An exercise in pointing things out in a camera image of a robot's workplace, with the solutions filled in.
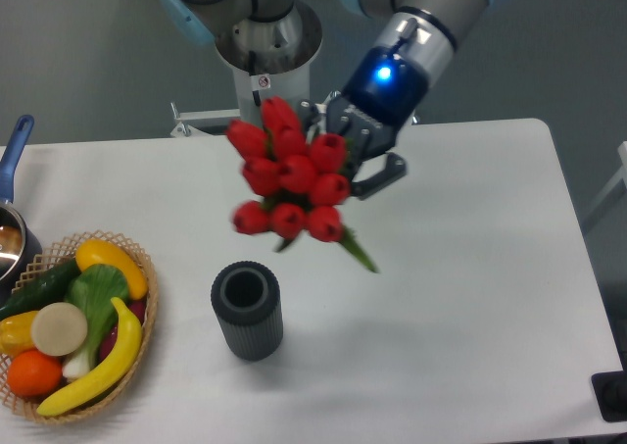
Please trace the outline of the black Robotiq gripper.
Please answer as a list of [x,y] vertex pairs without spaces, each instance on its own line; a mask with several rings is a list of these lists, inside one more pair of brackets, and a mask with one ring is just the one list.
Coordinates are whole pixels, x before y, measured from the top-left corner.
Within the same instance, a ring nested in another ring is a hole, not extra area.
[[[395,146],[397,134],[429,89],[424,71],[388,47],[370,49],[341,90],[327,105],[302,100],[298,117],[307,140],[325,132],[352,141],[354,161],[378,157]],[[365,200],[408,172],[406,160],[387,153],[378,173],[353,181],[351,195]]]

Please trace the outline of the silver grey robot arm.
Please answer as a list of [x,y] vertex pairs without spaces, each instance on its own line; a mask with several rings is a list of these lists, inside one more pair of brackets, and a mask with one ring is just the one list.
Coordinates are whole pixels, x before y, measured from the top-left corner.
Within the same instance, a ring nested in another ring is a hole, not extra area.
[[310,67],[322,43],[315,11],[300,0],[160,0],[190,41],[212,44],[231,68],[239,116],[261,119],[262,102],[280,96],[305,126],[353,143],[348,175],[383,157],[384,168],[354,180],[366,199],[407,171],[393,151],[399,131],[437,82],[493,0],[341,0],[349,11],[386,22],[348,82],[325,102],[310,98]]

